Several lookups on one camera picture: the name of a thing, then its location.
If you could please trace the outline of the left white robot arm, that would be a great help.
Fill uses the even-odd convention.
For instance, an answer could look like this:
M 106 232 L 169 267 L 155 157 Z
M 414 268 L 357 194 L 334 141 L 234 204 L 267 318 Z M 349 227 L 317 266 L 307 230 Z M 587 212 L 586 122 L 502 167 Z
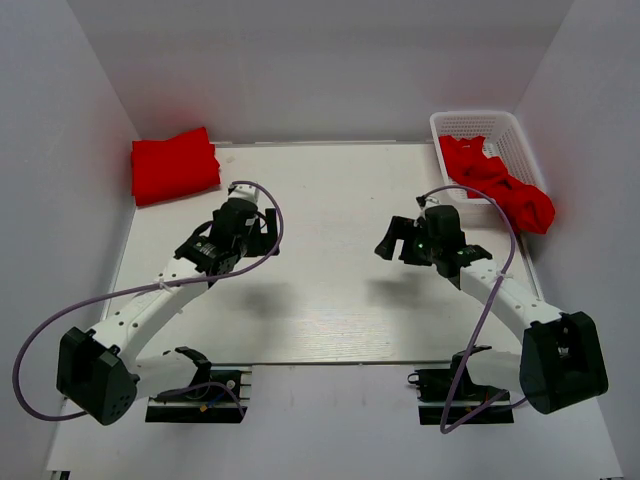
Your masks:
M 210 221 L 175 251 L 149 292 L 136 294 L 106 320 L 62 337 L 56 387 L 83 412 L 108 426 L 142 398 L 205 398 L 216 389 L 236 394 L 210 378 L 211 363 L 199 351 L 172 347 L 143 358 L 150 340 L 183 309 L 222 278 L 236 275 L 244 258 L 261 261 L 279 252 L 282 213 L 260 211 L 252 200 L 230 198 Z

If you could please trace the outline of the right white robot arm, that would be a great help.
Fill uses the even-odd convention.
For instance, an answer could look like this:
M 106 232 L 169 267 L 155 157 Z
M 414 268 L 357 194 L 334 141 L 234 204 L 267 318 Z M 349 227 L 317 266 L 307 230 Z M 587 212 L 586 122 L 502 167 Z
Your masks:
M 472 399 L 486 387 L 522 395 L 550 414 L 607 392 L 609 381 L 595 322 L 566 313 L 534 296 L 502 272 L 491 254 L 467 242 L 458 211 L 428 207 L 420 217 L 395 216 L 375 253 L 414 266 L 433 266 L 459 291 L 495 315 L 521 345 L 518 354 L 477 343 L 453 356 L 448 397 Z

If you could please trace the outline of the folded red t-shirt stack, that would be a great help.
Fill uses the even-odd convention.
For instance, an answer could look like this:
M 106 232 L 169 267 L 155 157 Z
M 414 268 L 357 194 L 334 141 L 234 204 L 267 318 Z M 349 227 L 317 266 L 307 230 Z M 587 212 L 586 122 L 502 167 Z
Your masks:
M 131 167 L 137 207 L 194 195 L 221 183 L 215 145 L 205 127 L 168 140 L 133 141 Z

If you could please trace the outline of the white plastic basket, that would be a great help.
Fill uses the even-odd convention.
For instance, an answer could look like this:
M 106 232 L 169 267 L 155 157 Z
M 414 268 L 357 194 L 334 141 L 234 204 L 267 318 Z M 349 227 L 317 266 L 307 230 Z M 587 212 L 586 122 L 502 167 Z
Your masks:
M 505 111 L 437 112 L 430 128 L 448 195 L 474 210 L 494 200 L 512 221 L 531 220 L 550 201 L 516 117 Z

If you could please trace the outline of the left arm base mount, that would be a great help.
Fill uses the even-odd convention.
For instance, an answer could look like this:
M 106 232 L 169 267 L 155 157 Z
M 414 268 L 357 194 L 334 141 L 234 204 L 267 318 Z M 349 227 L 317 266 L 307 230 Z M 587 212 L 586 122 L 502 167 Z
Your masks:
M 146 407 L 145 422 L 183 425 L 241 424 L 250 402 L 251 368 L 212 369 L 209 381 L 224 384 L 231 390 L 242 405 L 243 412 L 240 412 L 226 390 L 207 386 L 165 399 L 150 398 Z

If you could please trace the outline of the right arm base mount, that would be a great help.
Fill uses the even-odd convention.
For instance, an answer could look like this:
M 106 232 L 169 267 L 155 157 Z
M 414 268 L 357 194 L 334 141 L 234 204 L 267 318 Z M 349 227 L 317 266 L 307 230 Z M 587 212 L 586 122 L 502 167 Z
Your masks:
M 419 422 L 422 426 L 438 426 L 453 380 L 450 368 L 419 368 L 407 376 L 407 383 L 417 393 Z M 465 373 L 454 394 L 447 424 L 452 424 L 497 395 L 499 390 L 473 384 Z M 483 412 L 467 421 L 473 425 L 513 424 L 514 415 L 509 393 Z

